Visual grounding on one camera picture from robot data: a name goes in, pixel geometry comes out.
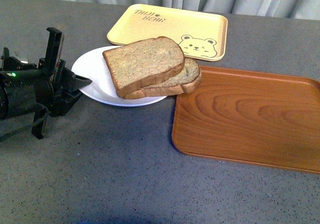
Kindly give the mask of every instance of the bear face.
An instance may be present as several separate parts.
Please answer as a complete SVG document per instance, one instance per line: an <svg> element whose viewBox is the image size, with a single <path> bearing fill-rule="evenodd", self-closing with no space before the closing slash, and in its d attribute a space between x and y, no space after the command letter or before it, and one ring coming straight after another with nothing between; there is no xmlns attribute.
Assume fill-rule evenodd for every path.
<svg viewBox="0 0 320 224"><path fill-rule="evenodd" d="M217 55L215 45L217 42L214 39L199 39L193 38L191 35L183 35L182 41L179 43L184 54L196 57L213 58Z"/></svg>

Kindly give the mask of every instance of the speckled countertop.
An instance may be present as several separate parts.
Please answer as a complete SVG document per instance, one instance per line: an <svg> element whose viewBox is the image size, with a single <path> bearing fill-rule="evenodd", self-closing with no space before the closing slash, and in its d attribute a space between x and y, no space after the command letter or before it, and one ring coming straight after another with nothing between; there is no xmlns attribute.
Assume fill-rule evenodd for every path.
<svg viewBox="0 0 320 224"><path fill-rule="evenodd" d="M51 0L0 0L0 7L1 50L37 63L46 28L56 27L68 68L111 46L106 35L127 9ZM200 64L320 80L320 21L224 16L226 54ZM320 222L320 175L179 153L171 141L175 100L117 107L83 96L66 116L48 119L43 140L23 129L0 142L0 223ZM32 120L3 120L0 135Z"/></svg>

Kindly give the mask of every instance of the brown tray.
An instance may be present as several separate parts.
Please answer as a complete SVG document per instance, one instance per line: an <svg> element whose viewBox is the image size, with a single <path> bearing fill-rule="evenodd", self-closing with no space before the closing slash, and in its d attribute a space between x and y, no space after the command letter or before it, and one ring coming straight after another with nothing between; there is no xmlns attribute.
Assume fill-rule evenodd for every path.
<svg viewBox="0 0 320 224"><path fill-rule="evenodd" d="M166 36L186 57L218 61L226 51L228 20L212 13L146 4L131 5L107 34L115 45Z"/></svg>
<svg viewBox="0 0 320 224"><path fill-rule="evenodd" d="M320 83L201 66L200 86L178 95L172 141L182 153L320 173Z"/></svg>

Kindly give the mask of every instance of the wood grain pattern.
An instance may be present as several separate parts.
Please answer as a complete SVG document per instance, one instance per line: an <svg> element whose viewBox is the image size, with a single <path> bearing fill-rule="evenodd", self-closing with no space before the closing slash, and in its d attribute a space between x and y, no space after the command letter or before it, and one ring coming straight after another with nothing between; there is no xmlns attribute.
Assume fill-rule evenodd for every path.
<svg viewBox="0 0 320 224"><path fill-rule="evenodd" d="M320 173L320 83L201 66L200 86L177 97L172 130L182 153Z"/></svg>

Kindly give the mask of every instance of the stacked bread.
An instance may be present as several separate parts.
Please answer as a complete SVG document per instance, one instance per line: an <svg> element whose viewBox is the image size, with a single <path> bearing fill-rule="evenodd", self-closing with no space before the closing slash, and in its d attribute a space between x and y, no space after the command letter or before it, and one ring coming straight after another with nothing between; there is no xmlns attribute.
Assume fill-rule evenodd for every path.
<svg viewBox="0 0 320 224"><path fill-rule="evenodd" d="M139 99L190 93L201 81L199 64L164 36L102 53L118 97Z"/></svg>

